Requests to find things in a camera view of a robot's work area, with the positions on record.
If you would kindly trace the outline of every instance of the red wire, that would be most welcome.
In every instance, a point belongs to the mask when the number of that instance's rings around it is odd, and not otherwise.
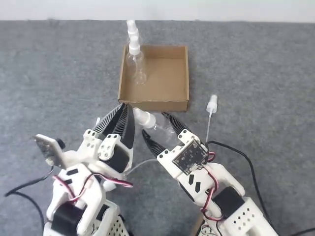
[[[211,177],[211,179],[214,181],[214,183],[215,183],[215,192],[216,192],[216,191],[219,189],[219,182],[218,182],[218,180],[216,179],[216,177],[215,177],[213,174],[211,174],[211,173],[208,171],[207,168],[205,168],[204,166],[203,166],[202,168],[207,171],[208,175],[209,175],[209,176]]]
[[[53,176],[53,177],[54,177],[55,179],[57,179],[64,187],[67,188],[67,190],[68,190],[69,193],[71,194],[71,198],[72,198],[72,199],[70,200],[70,202],[76,202],[76,201],[79,200],[79,198],[81,197],[81,195],[82,195],[82,193],[83,193],[83,191],[84,191],[84,189],[85,189],[85,185],[87,184],[87,182],[89,181],[89,179],[90,179],[92,176],[101,176],[103,179],[105,179],[105,180],[107,180],[107,181],[111,181],[111,182],[114,182],[114,183],[116,183],[116,184],[120,184],[120,185],[122,185],[122,186],[124,186],[124,187],[128,187],[128,188],[132,188],[132,187],[133,187],[133,184],[130,183],[130,182],[128,182],[128,181],[118,180],[118,179],[115,179],[115,178],[106,177],[106,176],[104,176],[104,175],[102,175],[102,174],[100,174],[100,173],[92,173],[92,174],[90,174],[90,175],[85,179],[85,181],[84,181],[84,183],[83,183],[83,186],[82,186],[82,188],[81,188],[81,190],[80,190],[80,193],[79,193],[79,195],[76,197],[76,196],[74,195],[73,191],[71,190],[71,188],[69,187],[69,185],[68,185],[66,182],[64,182],[59,176]]]
[[[219,182],[218,182],[218,180],[216,179],[216,177],[215,177],[213,174],[211,174],[211,173],[207,170],[207,168],[205,168],[205,167],[202,167],[202,168],[205,169],[205,170],[207,171],[208,175],[212,178],[212,180],[213,180],[214,183],[215,183],[215,187],[210,189],[209,194],[208,194],[208,196],[207,196],[207,200],[206,200],[206,202],[205,202],[203,208],[202,208],[200,211],[203,213],[203,215],[204,215],[204,217],[205,217],[206,219],[212,220],[212,221],[220,221],[220,220],[222,220],[222,218],[216,219],[216,218],[209,217],[209,216],[206,215],[207,206],[208,206],[208,204],[209,204],[209,201],[211,200],[213,194],[219,189]]]
[[[214,151],[208,152],[208,155],[212,157],[208,158],[207,162],[212,162],[216,158],[216,153]]]
[[[64,187],[67,188],[67,190],[69,191],[69,193],[70,193],[70,195],[71,195],[72,198],[75,197],[73,191],[71,190],[71,188],[69,187],[69,185],[68,185],[66,182],[64,182],[59,176],[53,176],[53,178],[55,178],[56,180],[58,180]]]

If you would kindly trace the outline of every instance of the black cable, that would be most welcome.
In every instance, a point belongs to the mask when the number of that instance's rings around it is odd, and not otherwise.
[[[53,172],[53,169],[54,169],[54,166],[51,167],[50,171],[43,177],[41,178],[37,178],[37,179],[34,179],[34,180],[31,180],[29,182],[26,182],[26,183],[23,183],[13,189],[11,189],[10,191],[8,191],[4,196],[5,197],[8,197],[10,195],[18,195],[18,196],[21,196],[23,198],[26,198],[28,199],[37,209],[38,213],[39,213],[39,217],[40,217],[40,223],[41,223],[41,227],[42,227],[42,232],[44,231],[44,226],[45,226],[45,220],[44,220],[44,216],[43,216],[43,212],[41,211],[39,205],[37,204],[37,202],[31,198],[30,196],[24,194],[24,193],[20,193],[20,192],[17,192],[18,190],[22,189],[22,188],[25,188],[27,186],[31,186],[33,184],[36,184],[38,182],[41,182],[45,179],[48,178],[48,176]]]
[[[220,234],[220,236],[222,236],[222,233],[221,233],[221,231],[219,229],[219,222],[218,221],[216,222],[216,228],[217,228],[217,231]]]
[[[214,141],[214,140],[208,141],[208,142],[206,142],[206,144],[207,144],[207,145],[209,145],[209,144],[216,144],[216,145],[219,145],[219,146],[221,146],[221,147],[230,149],[230,150],[232,150],[232,151],[234,151],[234,152],[236,152],[236,153],[242,155],[242,156],[247,160],[247,162],[248,162],[249,165],[250,165],[250,169],[251,169],[251,173],[252,173],[252,179],[253,179],[253,182],[254,182],[254,187],[255,187],[255,190],[256,190],[256,193],[257,193],[257,196],[258,196],[258,199],[259,199],[261,208],[262,208],[262,210],[263,210],[263,212],[264,212],[264,214],[265,214],[265,216],[266,216],[267,221],[269,222],[269,224],[271,225],[271,227],[274,229],[274,226],[273,226],[273,224],[272,224],[272,222],[271,222],[271,220],[270,220],[269,214],[268,214],[267,209],[266,209],[266,207],[265,207],[265,203],[264,203],[264,201],[263,201],[263,199],[262,199],[262,197],[261,197],[261,194],[260,194],[260,191],[259,191],[259,187],[258,187],[258,184],[257,184],[257,180],[256,180],[256,175],[255,175],[254,166],[252,165],[252,162],[251,162],[251,160],[249,159],[249,157],[248,157],[245,153],[243,153],[242,151],[239,151],[239,150],[236,149],[236,148],[233,148],[233,147],[231,147],[231,146],[229,146],[229,145],[226,145],[226,144],[223,144],[223,143],[219,143],[219,142]]]
[[[44,231],[44,227],[45,227],[45,220],[44,220],[44,215],[43,212],[41,211],[39,205],[35,202],[35,200],[33,198],[31,198],[30,196],[24,194],[24,193],[20,193],[20,192],[13,192],[11,193],[11,195],[18,195],[22,198],[26,198],[27,200],[29,200],[34,207],[36,208],[36,210],[38,211],[39,217],[40,217],[40,223],[41,223],[41,228],[42,228],[42,232]]]
[[[303,235],[303,234],[306,234],[306,233],[309,233],[309,232],[312,232],[312,231],[315,231],[315,228],[311,228],[311,229],[308,229],[308,230],[303,230],[303,231],[297,232],[297,233],[295,233],[295,234],[292,234],[292,235],[290,235],[290,236]]]
[[[7,197],[7,196],[11,195],[12,193],[14,193],[14,192],[16,192],[16,191],[19,191],[19,190],[22,189],[22,188],[25,188],[25,187],[27,187],[27,186],[31,186],[31,185],[33,185],[33,184],[36,184],[36,183],[38,183],[38,182],[41,182],[41,181],[47,179],[48,176],[53,172],[53,169],[54,169],[54,166],[51,167],[50,171],[49,171],[45,176],[43,176],[43,177],[41,177],[41,178],[37,178],[37,179],[31,180],[31,181],[29,181],[29,182],[27,182],[27,183],[23,183],[23,184],[21,184],[21,185],[15,187],[15,188],[13,188],[13,189],[11,189],[10,191],[8,191],[4,196]]]

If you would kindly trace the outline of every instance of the white wall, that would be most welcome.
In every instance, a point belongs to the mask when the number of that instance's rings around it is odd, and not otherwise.
[[[0,0],[0,20],[315,22],[315,0]]]

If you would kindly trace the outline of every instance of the open cardboard tray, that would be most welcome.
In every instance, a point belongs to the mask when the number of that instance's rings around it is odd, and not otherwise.
[[[143,45],[147,82],[137,85],[127,77],[124,47],[119,102],[151,111],[186,111],[189,101],[188,48]]]

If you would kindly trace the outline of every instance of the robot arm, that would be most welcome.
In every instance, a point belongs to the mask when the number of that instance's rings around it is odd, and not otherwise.
[[[277,236],[253,200],[245,197],[242,185],[224,166],[208,162],[208,149],[200,139],[174,116],[163,114],[170,120],[182,145],[167,150],[144,130],[143,138],[159,163],[190,199],[202,207],[204,225],[210,229],[208,235]]]
[[[132,108],[121,104],[86,130],[77,151],[63,152],[60,140],[44,135],[34,139],[46,162],[62,169],[54,177],[44,236],[128,236],[120,209],[106,199],[106,191],[115,184],[132,187],[122,180],[132,165]]]

